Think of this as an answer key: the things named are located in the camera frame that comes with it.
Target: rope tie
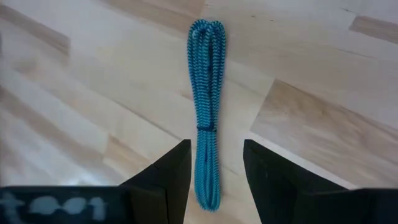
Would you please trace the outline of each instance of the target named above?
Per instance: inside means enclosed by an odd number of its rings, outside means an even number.
[[[197,114],[195,193],[200,206],[214,212],[220,206],[217,124],[223,82],[226,37],[218,21],[199,19],[188,35],[188,68]]]

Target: wooden floor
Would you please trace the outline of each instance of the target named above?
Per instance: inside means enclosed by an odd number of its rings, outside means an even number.
[[[2,186],[117,185],[183,139],[195,152],[185,42],[203,16],[228,33],[223,198],[204,212],[192,185],[186,223],[260,223],[246,138],[347,188],[398,187],[398,4],[1,2]]]

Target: braided cord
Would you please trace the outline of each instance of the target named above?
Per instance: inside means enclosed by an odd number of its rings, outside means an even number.
[[[187,51],[198,128],[195,192],[200,206],[212,212],[218,209],[221,200],[216,132],[225,50],[222,23],[204,19],[193,23]]]

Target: coiled rope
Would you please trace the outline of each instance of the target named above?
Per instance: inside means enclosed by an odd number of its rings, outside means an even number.
[[[204,19],[194,22],[187,51],[198,129],[195,192],[200,206],[214,212],[221,200],[217,124],[226,51],[222,23]]]

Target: blue rope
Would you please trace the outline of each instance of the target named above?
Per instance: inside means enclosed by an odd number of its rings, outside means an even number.
[[[195,192],[200,206],[215,212],[220,206],[217,123],[223,82],[226,37],[218,21],[199,19],[188,36],[188,67],[197,114]]]

